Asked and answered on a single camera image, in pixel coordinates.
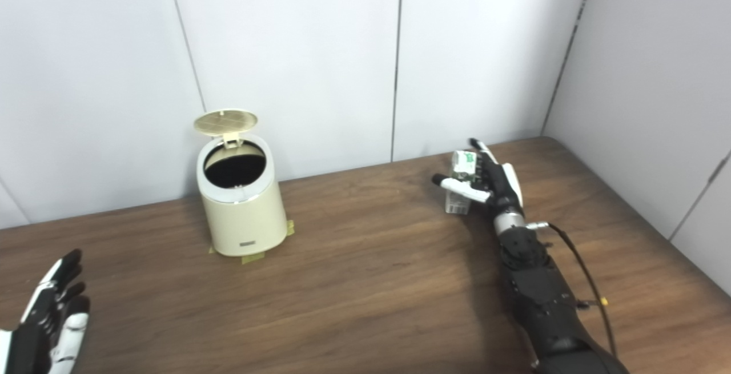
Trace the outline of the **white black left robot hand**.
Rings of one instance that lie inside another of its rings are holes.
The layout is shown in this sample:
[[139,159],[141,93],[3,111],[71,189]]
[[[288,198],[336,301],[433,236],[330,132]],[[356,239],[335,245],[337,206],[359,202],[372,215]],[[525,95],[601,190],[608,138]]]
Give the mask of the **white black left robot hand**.
[[83,251],[58,259],[34,289],[18,326],[2,330],[2,373],[70,373],[89,324],[91,302],[81,274]]

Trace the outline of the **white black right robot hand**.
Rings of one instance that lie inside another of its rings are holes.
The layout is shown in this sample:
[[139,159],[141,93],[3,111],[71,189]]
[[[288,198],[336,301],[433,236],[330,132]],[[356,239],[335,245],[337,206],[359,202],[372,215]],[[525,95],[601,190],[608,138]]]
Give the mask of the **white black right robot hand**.
[[514,166],[499,163],[482,140],[468,140],[473,151],[452,153],[450,172],[434,174],[431,181],[446,190],[446,213],[467,215],[473,204],[522,212],[523,197]]

